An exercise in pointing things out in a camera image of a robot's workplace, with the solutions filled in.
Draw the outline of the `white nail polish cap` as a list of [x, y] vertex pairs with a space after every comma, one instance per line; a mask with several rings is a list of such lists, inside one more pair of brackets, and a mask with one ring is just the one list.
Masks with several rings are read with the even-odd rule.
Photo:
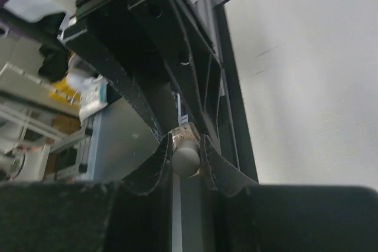
[[182, 141], [171, 159], [173, 171], [182, 178], [194, 176], [200, 169], [200, 149], [196, 142]]

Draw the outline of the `clear nail polish bottle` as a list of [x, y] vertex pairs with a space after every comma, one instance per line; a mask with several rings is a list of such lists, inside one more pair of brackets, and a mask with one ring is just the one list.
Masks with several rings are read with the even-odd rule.
[[170, 131], [172, 136], [172, 148], [176, 150], [176, 148], [186, 140], [190, 140], [195, 142], [196, 144], [200, 145], [200, 135], [192, 122], [185, 123], [176, 127]]

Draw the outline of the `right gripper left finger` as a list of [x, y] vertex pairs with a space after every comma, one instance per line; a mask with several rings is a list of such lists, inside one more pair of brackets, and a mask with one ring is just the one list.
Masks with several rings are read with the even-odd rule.
[[172, 136], [112, 182], [3, 182], [2, 251], [170, 251]]

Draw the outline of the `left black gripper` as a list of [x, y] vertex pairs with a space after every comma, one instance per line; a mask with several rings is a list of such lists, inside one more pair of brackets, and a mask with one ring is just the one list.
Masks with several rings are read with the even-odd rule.
[[197, 129], [219, 138], [221, 65], [189, 0], [77, 0], [63, 43], [164, 136], [139, 86], [174, 83]]

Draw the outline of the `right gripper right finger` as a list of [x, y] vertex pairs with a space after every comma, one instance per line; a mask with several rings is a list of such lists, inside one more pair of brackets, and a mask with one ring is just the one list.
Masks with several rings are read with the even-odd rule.
[[376, 251], [377, 192], [364, 186], [262, 185], [202, 135], [206, 251]]

